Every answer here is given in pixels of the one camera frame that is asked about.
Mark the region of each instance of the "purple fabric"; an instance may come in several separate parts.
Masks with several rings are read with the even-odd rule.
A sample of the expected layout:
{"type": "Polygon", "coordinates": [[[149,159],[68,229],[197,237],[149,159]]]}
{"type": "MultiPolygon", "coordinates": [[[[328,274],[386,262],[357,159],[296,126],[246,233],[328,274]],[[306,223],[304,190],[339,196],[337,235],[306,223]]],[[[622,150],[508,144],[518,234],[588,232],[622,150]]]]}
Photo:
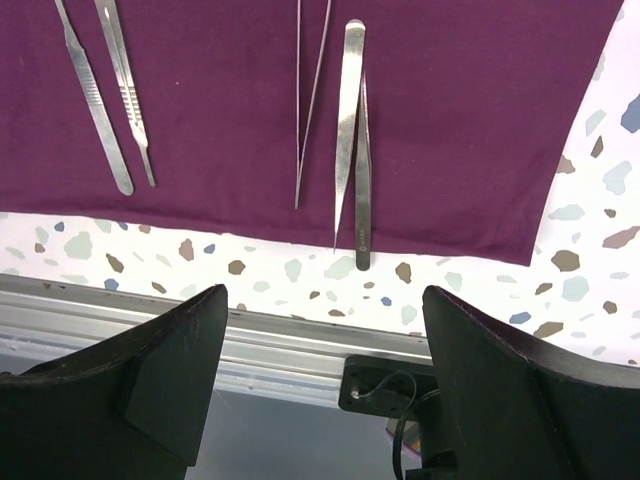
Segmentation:
{"type": "MultiPolygon", "coordinates": [[[[303,105],[325,3],[303,1],[303,105]]],[[[331,245],[344,26],[360,18],[374,251],[528,264],[621,3],[335,1],[296,212],[294,0],[119,2],[156,189],[146,182],[94,3],[66,1],[136,186],[129,198],[111,177],[53,0],[2,2],[0,210],[331,245]]],[[[354,244],[353,210],[351,190],[342,247],[354,244]]]]}

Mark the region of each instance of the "metal tool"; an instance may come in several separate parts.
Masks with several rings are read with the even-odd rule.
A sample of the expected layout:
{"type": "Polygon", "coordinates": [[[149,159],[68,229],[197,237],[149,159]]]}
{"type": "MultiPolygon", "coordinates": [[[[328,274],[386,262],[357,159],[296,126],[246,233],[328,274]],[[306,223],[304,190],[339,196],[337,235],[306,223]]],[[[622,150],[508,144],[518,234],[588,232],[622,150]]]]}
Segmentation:
{"type": "Polygon", "coordinates": [[[131,75],[131,65],[129,64],[129,58],[127,56],[127,49],[124,43],[124,35],[122,34],[122,27],[120,25],[120,18],[118,17],[118,9],[116,7],[115,0],[95,0],[96,8],[98,9],[98,16],[100,17],[100,23],[102,25],[102,32],[104,38],[107,41],[107,47],[109,48],[109,54],[111,55],[111,62],[113,63],[113,69],[116,72],[118,79],[118,85],[120,86],[120,96],[124,103],[124,108],[127,111],[127,117],[129,118],[129,125],[133,138],[138,144],[140,154],[142,155],[142,162],[147,174],[147,179],[152,187],[156,186],[156,180],[153,176],[153,170],[151,169],[151,162],[149,161],[149,141],[147,140],[147,134],[142,121],[142,114],[140,113],[140,104],[138,103],[138,94],[136,93],[136,87],[133,83],[133,76],[131,75]]]}
{"type": "Polygon", "coordinates": [[[131,182],[131,177],[129,176],[122,153],[120,152],[118,141],[113,133],[109,116],[104,108],[102,95],[100,95],[100,90],[98,90],[91,65],[89,65],[87,55],[71,26],[62,0],[55,0],[55,2],[64,27],[64,39],[67,44],[67,50],[69,50],[71,62],[73,63],[73,67],[78,75],[78,80],[80,80],[80,85],[84,91],[91,117],[93,117],[93,123],[96,126],[100,141],[102,142],[102,148],[104,148],[104,153],[109,161],[111,173],[116,181],[118,190],[125,195],[131,195],[133,193],[133,183],[131,182]]]}
{"type": "Polygon", "coordinates": [[[329,20],[331,19],[331,5],[333,0],[327,0],[327,9],[324,16],[324,26],[322,29],[322,39],[320,40],[320,51],[318,53],[318,63],[316,64],[316,74],[313,79],[313,89],[311,90],[311,102],[309,104],[309,113],[307,115],[307,124],[304,129],[304,140],[302,142],[302,151],[300,151],[300,64],[301,52],[300,44],[302,37],[302,0],[298,0],[297,11],[297,43],[296,43],[296,200],[295,207],[300,204],[300,189],[302,185],[302,171],[304,169],[304,159],[307,152],[307,141],[309,139],[309,128],[311,119],[313,118],[313,107],[316,103],[316,93],[318,91],[318,83],[320,81],[320,71],[322,69],[322,59],[324,58],[324,48],[327,43],[327,34],[329,32],[329,20]]]}
{"type": "Polygon", "coordinates": [[[338,135],[335,164],[335,217],[333,248],[338,241],[344,197],[349,183],[353,159],[356,118],[356,266],[367,270],[371,263],[371,153],[369,140],[369,111],[367,85],[362,66],[365,26],[351,20],[345,28],[338,135]]]}

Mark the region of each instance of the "forceps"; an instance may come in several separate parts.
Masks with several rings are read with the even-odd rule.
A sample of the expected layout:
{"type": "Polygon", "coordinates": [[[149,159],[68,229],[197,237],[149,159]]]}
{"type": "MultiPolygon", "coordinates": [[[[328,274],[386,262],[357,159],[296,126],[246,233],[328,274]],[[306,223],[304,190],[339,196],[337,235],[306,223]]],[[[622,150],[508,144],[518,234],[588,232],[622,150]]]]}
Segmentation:
{"type": "Polygon", "coordinates": [[[316,74],[313,79],[313,89],[311,90],[311,102],[309,104],[309,114],[307,115],[307,125],[304,131],[304,140],[302,142],[302,151],[300,151],[300,45],[302,37],[302,0],[298,0],[297,11],[297,37],[296,37],[296,200],[295,207],[298,208],[300,203],[300,188],[302,183],[302,170],[304,168],[304,157],[307,152],[307,140],[309,138],[309,126],[313,117],[313,107],[316,103],[316,92],[318,90],[318,82],[320,79],[320,70],[322,68],[322,58],[324,57],[324,47],[327,43],[327,33],[329,31],[329,19],[331,18],[331,4],[333,0],[327,0],[327,10],[324,16],[324,27],[322,28],[322,39],[320,40],[320,51],[318,53],[318,63],[316,64],[316,74]]]}
{"type": "Polygon", "coordinates": [[[365,26],[360,20],[351,20],[347,23],[340,76],[333,232],[333,249],[335,251],[345,192],[349,183],[357,123],[355,177],[356,267],[358,270],[368,270],[371,265],[371,151],[367,84],[362,66],[364,38],[365,26]]]}
{"type": "Polygon", "coordinates": [[[155,187],[156,180],[153,176],[153,170],[151,169],[151,162],[149,161],[149,154],[147,152],[149,141],[147,140],[144,123],[142,122],[138,94],[133,83],[133,76],[131,75],[131,65],[129,64],[127,49],[124,44],[124,35],[122,34],[122,27],[120,26],[118,9],[115,0],[95,0],[95,2],[98,16],[100,17],[100,24],[102,25],[102,32],[104,33],[109,54],[111,55],[113,69],[118,79],[120,96],[122,97],[124,108],[127,111],[129,126],[131,127],[133,138],[140,149],[142,163],[144,164],[149,184],[155,187]]]}

